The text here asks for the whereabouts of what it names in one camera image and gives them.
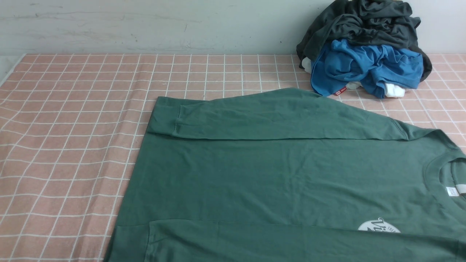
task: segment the white wall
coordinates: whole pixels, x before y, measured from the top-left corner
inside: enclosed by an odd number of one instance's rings
[[[332,0],[1,0],[0,54],[289,54]],[[410,0],[426,52],[466,53],[465,0]]]

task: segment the blue shirt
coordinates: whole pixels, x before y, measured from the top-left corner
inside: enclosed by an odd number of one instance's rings
[[[334,94],[347,83],[360,81],[368,93],[385,96],[385,83],[417,89],[423,72],[422,56],[389,45],[351,46],[333,40],[313,64],[311,85],[323,95]]]

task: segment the printed logo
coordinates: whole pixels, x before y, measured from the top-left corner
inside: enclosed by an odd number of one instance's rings
[[[379,217],[378,220],[364,222],[361,226],[359,226],[358,230],[400,233],[398,228],[394,227],[392,224],[385,222],[384,219],[381,217]]]

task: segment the shirt tag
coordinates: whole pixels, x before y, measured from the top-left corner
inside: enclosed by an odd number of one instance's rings
[[[344,91],[346,91],[346,86],[343,87],[342,89],[338,90],[337,92],[335,92],[334,95],[335,95],[335,96],[339,96],[339,95],[341,95],[341,93],[343,93]]]
[[[459,196],[459,192],[456,187],[446,187],[446,191],[449,196]]]

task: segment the white cloth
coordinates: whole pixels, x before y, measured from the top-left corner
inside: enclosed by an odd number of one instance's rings
[[[312,73],[312,66],[311,66],[311,60],[307,57],[304,57],[302,62],[301,62],[302,67],[304,67],[304,71],[308,73]],[[359,87],[363,87],[361,82],[349,82],[346,85],[346,88],[349,90],[355,90],[358,89]],[[390,84],[390,83],[385,83],[385,96],[386,97],[404,97],[404,88],[401,86],[397,86],[395,84]]]
[[[346,88],[349,90],[355,90],[362,86],[363,85],[361,84],[361,82],[349,82],[348,84],[346,84]]]
[[[395,84],[385,83],[385,96],[386,97],[404,97],[404,88]]]
[[[304,71],[311,74],[312,66],[311,66],[311,60],[309,58],[304,57],[303,60],[301,61],[301,65],[302,67],[304,67]]]

